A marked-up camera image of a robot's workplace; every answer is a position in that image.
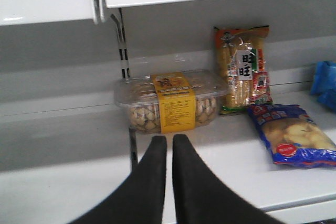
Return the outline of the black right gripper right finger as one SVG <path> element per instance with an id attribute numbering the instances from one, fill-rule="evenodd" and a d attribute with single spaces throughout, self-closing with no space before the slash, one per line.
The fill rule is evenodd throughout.
<path id="1" fill-rule="evenodd" d="M 177 223 L 279 223 L 223 184 L 188 137 L 173 137 L 173 191 Z"/>

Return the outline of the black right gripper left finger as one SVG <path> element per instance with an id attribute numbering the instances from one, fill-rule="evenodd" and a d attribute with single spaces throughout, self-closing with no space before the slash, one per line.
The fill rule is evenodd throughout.
<path id="1" fill-rule="evenodd" d="M 166 137 L 152 137 L 141 161 L 126 180 L 100 204 L 72 223 L 161 223 L 166 156 Z"/>

